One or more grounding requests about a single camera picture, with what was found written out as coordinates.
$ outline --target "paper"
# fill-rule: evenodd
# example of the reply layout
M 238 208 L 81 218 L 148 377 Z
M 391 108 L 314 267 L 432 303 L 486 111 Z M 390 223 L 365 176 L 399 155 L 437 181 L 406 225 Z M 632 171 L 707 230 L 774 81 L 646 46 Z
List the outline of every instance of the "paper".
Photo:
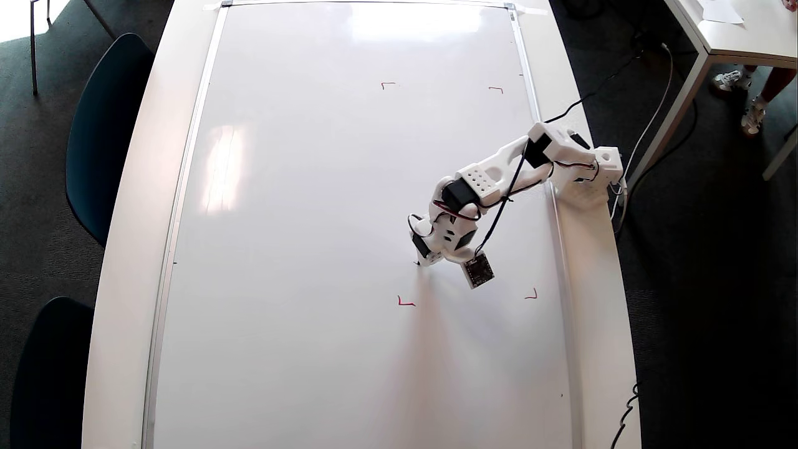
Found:
M 734 10 L 729 0 L 698 0 L 704 8 L 704 20 L 721 23 L 742 23 L 743 18 Z

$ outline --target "sneaker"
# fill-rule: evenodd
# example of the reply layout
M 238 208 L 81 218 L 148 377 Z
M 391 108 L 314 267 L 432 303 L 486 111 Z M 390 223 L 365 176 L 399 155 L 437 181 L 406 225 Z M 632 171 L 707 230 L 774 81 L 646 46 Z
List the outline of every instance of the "sneaker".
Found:
M 733 70 L 727 74 L 715 75 L 709 85 L 712 87 L 712 91 L 719 95 L 746 92 L 751 88 L 751 77 L 745 76 L 740 70 Z
M 740 120 L 740 127 L 746 137 L 755 137 L 759 134 L 759 129 L 762 127 L 762 119 L 764 119 L 764 106 L 754 99 L 751 102 L 751 107 L 745 111 L 745 115 Z

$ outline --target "black cable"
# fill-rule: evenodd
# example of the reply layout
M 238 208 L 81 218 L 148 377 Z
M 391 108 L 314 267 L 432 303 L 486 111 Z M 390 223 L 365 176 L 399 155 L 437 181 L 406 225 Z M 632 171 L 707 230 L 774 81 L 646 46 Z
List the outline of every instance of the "black cable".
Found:
M 419 236 L 419 237 L 421 237 L 421 238 L 424 238 L 424 237 L 429 237 L 429 236 L 431 236 L 431 235 L 433 234 L 433 232 L 435 232 L 435 226 L 433 226 L 433 228 L 432 228 L 432 229 L 430 229 L 430 231 L 429 231 L 429 234 L 427 234 L 427 235 L 425 235 L 425 236 L 422 236 L 421 234 L 419 234 L 418 232 L 416 232 L 416 229 L 414 229 L 414 228 L 413 228 L 413 225 L 412 225 L 412 224 L 410 224 L 410 217 L 413 217 L 413 218 L 415 218 L 416 220 L 419 220 L 419 221 L 421 221 L 421 220 L 424 220 L 424 219 L 423 219 L 423 218 L 421 218 L 420 216 L 416 215 L 415 213 L 411 213 L 410 215 L 408 215 L 408 216 L 407 216 L 407 225 L 408 225 L 408 227 L 410 228 L 410 232 L 412 232 L 413 234 L 415 234 L 415 235 L 417 235 L 417 236 Z
M 641 56 L 642 56 L 642 51 L 638 52 L 633 57 L 629 58 L 629 61 L 624 62 L 623 65 L 620 66 L 617 70 L 615 70 L 615 72 L 613 74 L 611 74 L 609 77 L 604 78 L 604 80 L 601 81 L 601 83 L 598 85 L 598 87 L 595 88 L 592 92 L 586 94 L 584 97 L 582 97 L 579 100 L 577 100 L 576 102 L 572 103 L 570 106 L 568 106 L 568 109 L 565 109 L 564 113 L 561 113 L 557 117 L 553 117 L 553 118 L 550 118 L 550 119 L 546 120 L 546 123 L 552 123 L 553 121 L 558 121 L 559 119 L 567 116 L 568 113 L 571 111 L 571 109 L 575 108 L 579 103 L 582 103 L 586 99 L 588 99 L 590 97 L 593 97 L 595 94 L 597 94 L 601 90 L 601 88 L 604 87 L 604 85 L 606 84 L 607 81 L 611 80 L 614 77 L 617 77 L 618 74 L 620 74 L 622 70 L 624 70 L 635 59 L 639 59 Z
M 601 165 L 599 165 L 599 162 L 596 161 L 596 173 L 593 175 L 593 179 L 591 179 L 591 182 L 595 181 L 596 178 L 599 177 L 598 174 L 599 174 L 599 170 L 600 169 L 601 169 Z
M 550 118 L 550 119 L 546 120 L 546 123 L 552 123 L 553 121 L 559 120 L 560 118 L 563 118 L 566 115 L 568 115 L 568 113 L 571 111 L 571 109 L 576 107 L 579 103 L 582 103 L 586 99 L 588 99 L 590 97 L 593 97 L 595 94 L 597 94 L 601 90 L 601 88 L 606 84 L 607 81 L 609 81 L 612 78 L 618 76 L 618 74 L 620 74 L 622 70 L 624 70 L 629 64 L 631 64 L 632 61 L 634 61 L 635 59 L 640 58 L 641 55 L 642 55 L 642 52 L 639 52 L 639 53 L 635 54 L 632 58 L 629 58 L 629 61 L 624 62 L 623 65 L 620 66 L 617 70 L 615 70 L 614 73 L 612 73 L 609 77 L 604 78 L 604 80 L 601 81 L 601 83 L 598 85 L 598 87 L 595 90 L 593 90 L 592 92 L 588 93 L 584 97 L 580 98 L 577 102 L 575 102 L 575 103 L 571 104 L 570 106 L 568 106 L 568 109 L 565 109 L 564 113 L 561 113 L 557 117 L 553 117 L 553 118 Z M 527 145 L 525 145 L 523 147 L 523 151 L 521 151 L 521 158 L 520 158 L 520 161 L 518 163 L 518 167 L 516 168 L 516 173 L 512 176 L 512 181 L 510 181 L 510 185 L 508 186 L 508 189 L 507 189 L 508 194 L 505 195 L 504 197 L 502 197 L 499 200 L 499 201 L 501 201 L 501 206 L 499 206 L 499 211 L 496 213 L 496 217 L 493 219 L 493 223 L 491 223 L 491 227 L 488 229 L 488 233 L 485 234 L 485 238 L 482 240 L 482 243 L 480 243 L 480 246 L 476 247 L 476 251 L 474 252 L 475 255 L 480 253 L 480 251 L 485 246 L 485 244 L 488 243 L 488 239 L 491 238 L 491 235 L 493 234 L 493 229 L 496 228 L 496 224 L 499 222 L 499 218 L 501 217 L 501 213 L 504 211 L 504 206 L 507 205 L 508 201 L 512 202 L 512 200 L 510 199 L 510 195 L 514 195 L 514 194 L 516 194 L 518 192 L 522 192 L 522 191 L 524 191 L 526 189 L 531 189 L 532 187 L 535 187 L 536 185 L 540 184 L 541 182 L 543 182 L 546 179 L 548 179 L 549 177 L 551 177 L 551 175 L 554 173 L 554 164 L 552 163 L 551 164 L 551 171 L 549 171 L 548 176 L 546 176 L 544 179 L 534 183 L 533 185 L 529 185 L 529 186 L 527 186 L 527 187 L 525 187 L 523 189 L 519 189 L 518 191 L 513 192 L 512 188 L 513 188 L 513 186 L 516 185 L 516 180 L 518 179 L 518 175 L 519 175 L 519 173 L 521 173 L 521 167 L 523 167 L 523 162 L 525 161 L 523 156 L 527 152 L 527 146 L 528 145 L 529 145 L 529 140 L 527 140 Z M 598 166 L 599 165 L 597 163 L 596 164 L 596 175 L 599 174 Z
M 634 25 L 632 25 L 635 34 L 643 29 L 643 20 L 646 19 L 646 14 L 648 14 L 649 6 L 651 6 L 651 0 L 643 3 L 643 10 L 640 11 L 640 15 L 638 15 L 638 20 L 634 23 Z
M 570 168 L 570 167 L 583 167 L 583 168 L 585 168 L 585 169 L 591 169 L 591 170 L 592 170 L 592 169 L 595 169 L 595 168 L 596 168 L 596 167 L 595 167 L 595 165 L 593 165 L 593 164 L 583 164 L 583 163 L 581 163 L 581 162 L 571 162 L 571 163 L 567 163 L 567 162 L 560 162 L 560 161 L 557 161 L 557 162 L 556 162 L 556 164 L 557 164 L 557 165 L 559 165 L 560 167 L 563 167 L 563 168 L 565 168 L 565 169 L 568 169 L 568 168 Z
M 638 385 L 637 384 L 635 384 L 632 387 L 632 393 L 634 395 L 632 397 L 630 397 L 629 400 L 626 401 L 626 411 L 624 411 L 623 415 L 621 416 L 621 425 L 618 428 L 618 433 L 615 434 L 615 438 L 612 439 L 612 444 L 610 445 L 610 449 L 615 449 L 615 444 L 618 443 L 618 438 L 621 437 L 621 432 L 623 432 L 623 429 L 626 428 L 626 423 L 624 423 L 623 420 L 626 419 L 626 416 L 629 415 L 629 413 L 634 408 L 634 407 L 632 407 L 632 401 L 637 399 L 638 396 L 639 396 L 639 394 L 638 394 Z
M 568 12 L 568 17 L 577 21 L 597 18 L 604 13 L 604 0 L 598 0 L 598 6 L 595 11 L 587 13 L 585 9 L 589 3 L 590 0 L 584 0 L 579 6 L 574 6 L 571 4 L 571 0 L 563 0 L 563 6 L 565 6 L 565 11 Z
M 632 19 L 626 16 L 626 11 L 624 11 L 623 8 L 616 6 L 615 3 L 612 2 L 611 0 L 604 0 L 604 1 L 606 2 L 606 4 L 610 5 L 610 8 L 612 8 L 615 11 L 618 17 L 622 18 L 624 22 L 628 23 L 634 29 L 634 31 L 637 32 L 638 30 L 637 25 L 635 25 Z
M 443 216 L 443 215 L 446 215 L 446 212 L 441 212 L 441 213 L 439 213 L 439 214 L 438 214 L 438 216 L 437 216 L 437 217 L 435 217 L 435 220 L 433 220 L 433 225 L 435 225 L 435 223 L 437 223 L 437 222 L 438 222 L 438 219 L 439 219 L 441 216 Z

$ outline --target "white robotic arm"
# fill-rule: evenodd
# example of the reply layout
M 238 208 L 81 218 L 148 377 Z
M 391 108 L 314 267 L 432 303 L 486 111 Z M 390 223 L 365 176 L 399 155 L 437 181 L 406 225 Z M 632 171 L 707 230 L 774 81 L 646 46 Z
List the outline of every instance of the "white robotic arm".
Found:
M 606 202 L 606 187 L 622 175 L 617 148 L 590 149 L 578 134 L 535 123 L 526 136 L 438 181 L 429 212 L 408 217 L 418 264 L 426 267 L 441 259 L 460 264 L 471 288 L 492 279 L 481 245 L 470 247 L 476 222 L 491 207 L 544 182 L 555 167 L 560 171 L 555 177 L 558 194 L 581 205 Z

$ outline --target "table leg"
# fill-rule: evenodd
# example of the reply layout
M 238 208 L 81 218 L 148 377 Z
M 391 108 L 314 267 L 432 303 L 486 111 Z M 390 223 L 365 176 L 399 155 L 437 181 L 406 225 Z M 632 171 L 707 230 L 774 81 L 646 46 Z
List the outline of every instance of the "table leg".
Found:
M 793 126 L 792 133 L 790 133 L 790 137 L 787 138 L 787 142 L 784 143 L 784 146 L 781 147 L 779 153 L 773 158 L 772 161 L 770 161 L 768 168 L 764 170 L 764 173 L 762 173 L 762 178 L 765 181 L 770 181 L 770 178 L 773 176 L 776 170 L 781 167 L 784 159 L 787 159 L 787 156 L 794 150 L 796 143 L 798 143 L 798 137 L 796 136 L 796 128 Z
M 36 83 L 36 30 L 34 30 L 34 3 L 30 3 L 30 74 L 34 79 L 34 96 L 39 94 Z
M 649 145 L 646 153 L 643 154 L 642 159 L 632 172 L 632 178 L 628 181 L 629 189 L 632 189 L 634 184 L 637 183 L 643 171 L 649 168 L 662 155 L 662 150 L 665 149 L 671 136 L 674 135 L 681 118 L 684 117 L 685 112 L 690 107 L 690 102 L 703 84 L 711 65 L 712 62 L 709 55 L 703 49 L 698 49 L 698 57 L 693 63 L 693 68 L 690 70 L 689 75 L 687 75 L 685 84 L 681 87 L 674 104 L 670 107 L 668 115 L 666 115 L 665 120 L 657 131 L 657 135 L 651 141 L 651 145 Z
M 114 34 L 113 30 L 111 30 L 111 27 L 108 25 L 105 19 L 103 19 L 100 13 L 97 12 L 97 8 L 94 7 L 90 0 L 83 0 L 83 3 L 89 7 L 89 10 L 92 12 L 92 14 L 94 14 L 94 17 L 97 18 L 97 21 L 105 29 L 105 32 L 108 33 L 108 36 L 110 36 L 112 40 L 116 41 L 117 35 Z

